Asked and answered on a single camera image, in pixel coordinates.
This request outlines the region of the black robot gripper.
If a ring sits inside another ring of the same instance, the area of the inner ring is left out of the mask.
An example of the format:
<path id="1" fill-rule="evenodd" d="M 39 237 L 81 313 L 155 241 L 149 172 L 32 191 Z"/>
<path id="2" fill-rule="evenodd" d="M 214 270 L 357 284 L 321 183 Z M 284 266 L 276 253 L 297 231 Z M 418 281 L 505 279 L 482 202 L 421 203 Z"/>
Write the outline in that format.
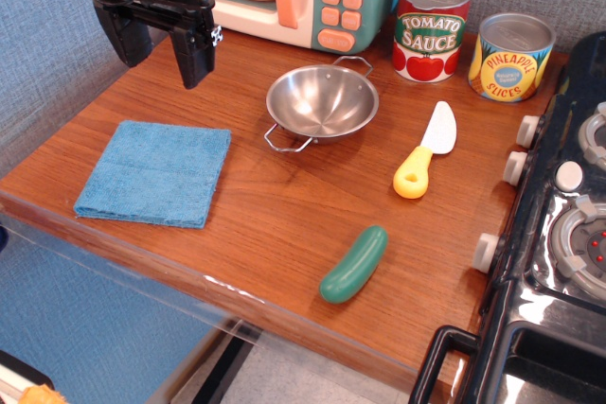
<path id="1" fill-rule="evenodd" d="M 136 19 L 130 8 L 136 2 L 144 7 L 162 7 L 179 14 L 191 14 L 200 33 L 176 28 L 169 33 L 182 82 L 194 89 L 215 69 L 215 46 L 223 31 L 214 22 L 214 0 L 108 0 L 105 5 L 93 0 L 98 21 L 120 60 L 135 67 L 152 52 L 152 38 L 146 24 Z"/>

